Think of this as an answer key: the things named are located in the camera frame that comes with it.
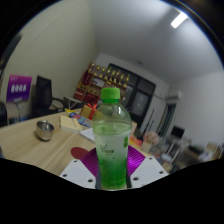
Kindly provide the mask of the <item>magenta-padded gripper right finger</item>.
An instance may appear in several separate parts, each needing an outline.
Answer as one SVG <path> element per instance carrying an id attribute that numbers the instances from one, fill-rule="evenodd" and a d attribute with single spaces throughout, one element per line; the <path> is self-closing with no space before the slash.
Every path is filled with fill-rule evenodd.
<path id="1" fill-rule="evenodd" d="M 140 188 L 167 175 L 168 173 L 153 156 L 146 157 L 134 147 L 128 147 L 128 188 Z"/>

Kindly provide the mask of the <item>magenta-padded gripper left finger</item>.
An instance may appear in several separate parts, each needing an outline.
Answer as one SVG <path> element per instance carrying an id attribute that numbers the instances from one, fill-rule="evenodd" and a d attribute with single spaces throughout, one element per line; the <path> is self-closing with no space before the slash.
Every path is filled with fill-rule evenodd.
<path id="1" fill-rule="evenodd" d="M 73 160 L 62 171 L 60 177 L 89 189 L 100 188 L 100 170 L 96 149 L 90 151 L 81 147 L 71 149 Z"/>

